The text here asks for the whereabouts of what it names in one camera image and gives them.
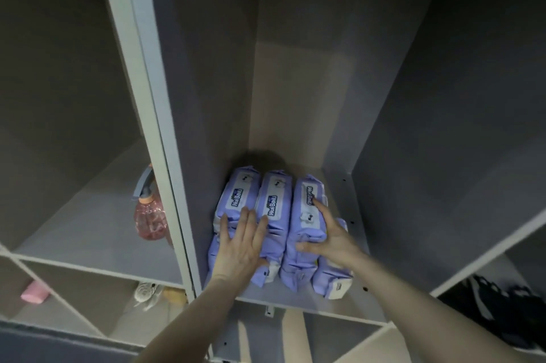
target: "pink roll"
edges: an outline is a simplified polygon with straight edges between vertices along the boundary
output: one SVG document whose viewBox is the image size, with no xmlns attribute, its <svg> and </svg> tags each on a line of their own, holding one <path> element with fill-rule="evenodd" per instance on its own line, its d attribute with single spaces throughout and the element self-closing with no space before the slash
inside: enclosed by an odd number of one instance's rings
<svg viewBox="0 0 546 363">
<path fill-rule="evenodd" d="M 33 281 L 27 289 L 21 294 L 21 298 L 31 304 L 42 304 L 49 296 L 49 291 L 44 284 Z"/>
</svg>

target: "finger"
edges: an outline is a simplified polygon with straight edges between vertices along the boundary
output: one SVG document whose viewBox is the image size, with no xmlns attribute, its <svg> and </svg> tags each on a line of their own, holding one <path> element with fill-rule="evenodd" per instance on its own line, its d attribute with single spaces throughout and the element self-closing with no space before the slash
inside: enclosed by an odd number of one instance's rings
<svg viewBox="0 0 546 363">
<path fill-rule="evenodd" d="M 243 243 L 252 245 L 252 240 L 254 239 L 255 233 L 256 233 L 256 211 L 252 209 L 249 212 L 249 219 L 246 222 L 245 236 L 242 239 Z"/>
<path fill-rule="evenodd" d="M 267 261 L 266 258 L 260 258 L 258 259 L 258 265 L 256 266 L 256 269 L 260 267 L 267 267 L 269 268 L 269 261 Z"/>
<path fill-rule="evenodd" d="M 231 241 L 231 239 L 229 238 L 228 231 L 228 215 L 224 214 L 220 219 L 220 245 L 225 245 L 229 241 Z"/>
<path fill-rule="evenodd" d="M 248 218 L 249 209 L 244 206 L 241 209 L 241 216 L 239 217 L 239 222 L 237 223 L 237 230 L 235 231 L 235 235 L 233 236 L 234 241 L 242 242 L 242 238 L 245 235 L 246 222 Z"/>
<path fill-rule="evenodd" d="M 323 242 L 298 242 L 296 249 L 301 252 L 311 252 L 321 256 L 324 252 L 324 246 Z"/>
<path fill-rule="evenodd" d="M 313 198 L 313 205 L 316 206 L 322 216 L 324 216 L 324 222 L 326 222 L 326 230 L 335 226 L 339 227 L 338 222 L 334 219 L 332 213 L 330 212 L 330 208 L 320 202 L 317 198 Z"/>
<path fill-rule="evenodd" d="M 254 239 L 252 240 L 252 247 L 259 251 L 262 250 L 262 244 L 264 242 L 264 238 L 266 234 L 268 233 L 268 218 L 266 215 L 263 215 L 260 219 L 260 223 L 258 224 L 258 228 L 256 229 L 256 232 L 254 234 Z"/>
</svg>

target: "person's right hand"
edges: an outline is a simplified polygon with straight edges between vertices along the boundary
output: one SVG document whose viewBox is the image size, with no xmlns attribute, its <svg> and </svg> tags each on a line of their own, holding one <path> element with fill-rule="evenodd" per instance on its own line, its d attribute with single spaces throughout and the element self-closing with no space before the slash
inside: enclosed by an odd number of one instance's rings
<svg viewBox="0 0 546 363">
<path fill-rule="evenodd" d="M 298 242 L 296 249 L 325 256 L 333 263 L 352 269 L 354 264 L 365 256 L 365 253 L 358 247 L 352 236 L 334 219 L 326 205 L 320 203 L 316 198 L 313 198 L 313 204 L 324 216 L 328 238 L 320 243 Z"/>
</svg>

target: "forearm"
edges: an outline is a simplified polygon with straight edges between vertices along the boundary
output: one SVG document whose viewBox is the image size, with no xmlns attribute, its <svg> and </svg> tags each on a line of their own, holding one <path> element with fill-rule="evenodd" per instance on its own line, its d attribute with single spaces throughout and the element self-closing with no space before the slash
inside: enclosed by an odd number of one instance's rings
<svg viewBox="0 0 546 363">
<path fill-rule="evenodd" d="M 202 363 L 208 346 L 222 330 L 236 295 L 236 288 L 225 281 L 211 281 L 201 295 L 152 340 L 135 363 Z"/>
<path fill-rule="evenodd" d="M 524 358 L 485 329 L 362 254 L 353 270 L 427 363 L 514 363 Z"/>
</svg>

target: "hand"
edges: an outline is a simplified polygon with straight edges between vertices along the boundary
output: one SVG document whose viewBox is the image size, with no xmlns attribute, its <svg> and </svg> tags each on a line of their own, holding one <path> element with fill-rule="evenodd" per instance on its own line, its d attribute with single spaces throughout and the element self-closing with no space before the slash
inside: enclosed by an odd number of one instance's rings
<svg viewBox="0 0 546 363">
<path fill-rule="evenodd" d="M 334 219 L 326 205 L 316 198 L 313 198 L 313 204 L 324 216 L 328 237 L 326 241 L 320 243 L 298 242 L 296 249 L 325 256 L 333 263 L 352 270 L 358 260 L 366 254 L 359 248 L 352 236 Z"/>
<path fill-rule="evenodd" d="M 233 239 L 228 233 L 228 217 L 222 215 L 220 220 L 220 248 L 212 270 L 211 284 L 227 283 L 235 295 L 241 293 L 249 284 L 256 269 L 269 266 L 266 259 L 260 258 L 262 243 L 268 228 L 267 216 L 256 225 L 256 211 L 249 212 L 242 208 L 241 217 Z"/>
</svg>

